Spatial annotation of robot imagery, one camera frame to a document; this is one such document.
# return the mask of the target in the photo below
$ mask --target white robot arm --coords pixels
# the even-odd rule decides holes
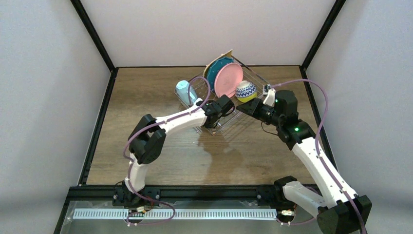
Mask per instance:
[[[357,195],[354,189],[340,176],[323,150],[320,151],[319,155],[317,154],[314,132],[306,122],[298,119],[297,99],[294,93],[288,90],[277,91],[277,93],[269,90],[268,93],[270,97],[267,97],[265,101],[255,98],[237,106],[236,109],[268,125],[276,126],[278,137],[303,162],[322,194],[321,196],[314,193],[295,179],[290,179],[293,177],[288,176],[288,179],[277,180],[282,181],[281,183],[276,181],[276,184],[282,187],[278,189],[282,193],[281,196],[301,206],[313,217],[316,217],[324,233],[351,233],[358,230],[360,227],[357,217],[344,191],[357,205],[364,222],[367,220],[371,209],[370,200],[367,196],[360,197]],[[196,107],[197,105],[194,105],[189,110],[166,117],[153,118],[151,115],[146,115],[138,123],[131,136],[150,124],[166,121],[171,117],[187,113]],[[223,96],[218,101],[206,104],[191,115],[176,118],[149,129],[148,131],[153,133],[151,136],[146,131],[133,139],[129,146],[130,157],[136,159],[133,161],[130,171],[133,188],[140,191],[145,187],[148,166],[161,154],[163,143],[167,137],[187,128],[213,127],[220,117],[226,116],[234,107],[232,101]],[[338,187],[326,168],[334,175],[335,179],[340,181],[342,188]],[[125,179],[123,184],[133,193],[133,189],[130,188],[127,180],[128,178]]]

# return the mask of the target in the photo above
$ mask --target patterned bowl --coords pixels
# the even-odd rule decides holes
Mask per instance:
[[[235,96],[241,102],[248,102],[257,97],[257,88],[253,83],[243,80],[235,89]]]

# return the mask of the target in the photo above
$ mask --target wooden surface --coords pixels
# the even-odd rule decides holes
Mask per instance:
[[[298,67],[253,67],[271,84],[301,78]],[[174,93],[178,81],[203,71],[190,68],[119,69],[87,184],[115,184],[125,178],[122,157],[126,140],[145,114],[167,116],[182,110]],[[302,82],[289,84],[297,96],[300,118],[316,131],[316,122]],[[275,128],[264,125],[267,131]],[[150,165],[147,184],[211,185],[271,184],[284,176],[314,183],[301,161],[277,136],[262,131],[260,122],[245,116],[222,134],[194,129],[168,137],[162,154]]]

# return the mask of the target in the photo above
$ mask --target dish rack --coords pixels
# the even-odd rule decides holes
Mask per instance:
[[[262,98],[263,97],[263,88],[264,88],[265,85],[269,84],[269,82],[267,80],[265,80],[264,78],[262,78],[260,75],[258,75],[256,72],[254,72],[247,65],[243,64],[241,61],[239,61],[234,56],[231,56],[231,57],[234,59],[234,62],[238,63],[243,68],[243,72],[244,72],[244,79],[243,80],[247,80],[249,82],[252,82],[255,85],[255,87],[257,88],[257,97]],[[203,72],[201,72],[201,73],[197,74],[196,76],[194,76],[193,78],[189,79],[188,82],[191,82],[191,80],[193,80],[195,77],[202,77],[202,76],[203,76]],[[203,81],[201,79],[196,80],[196,81],[194,81],[194,83],[191,84],[191,86],[192,86],[192,88],[194,89],[194,91],[196,92],[196,94],[199,98],[205,99],[207,97],[208,86],[205,83],[205,81]],[[182,105],[185,106],[186,108],[189,108],[189,106],[186,105],[185,102],[179,97],[176,90],[175,90],[175,94],[179,98]],[[218,97],[216,96],[216,94],[214,92],[211,92],[211,95],[209,96],[209,100],[218,100]],[[241,101],[239,101],[235,97],[235,95],[231,98],[231,100],[235,104],[235,106],[243,104]],[[231,124],[234,124],[235,122],[239,121],[240,119],[244,118],[245,116],[246,116],[246,114],[244,114],[244,113],[242,113],[242,112],[235,109],[228,116],[221,117],[215,128],[195,127],[195,130],[197,132],[202,132],[203,130],[207,130],[213,136],[215,136],[218,132],[222,131],[225,128],[228,128]]]

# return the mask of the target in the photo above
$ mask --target teal plate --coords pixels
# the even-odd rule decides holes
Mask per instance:
[[[217,74],[219,71],[227,64],[234,62],[233,58],[229,57],[223,57],[218,60],[216,60],[208,70],[208,74],[206,75],[206,79],[209,82],[209,85],[211,86],[211,90],[214,90],[214,84],[215,84],[215,79],[217,77]]]

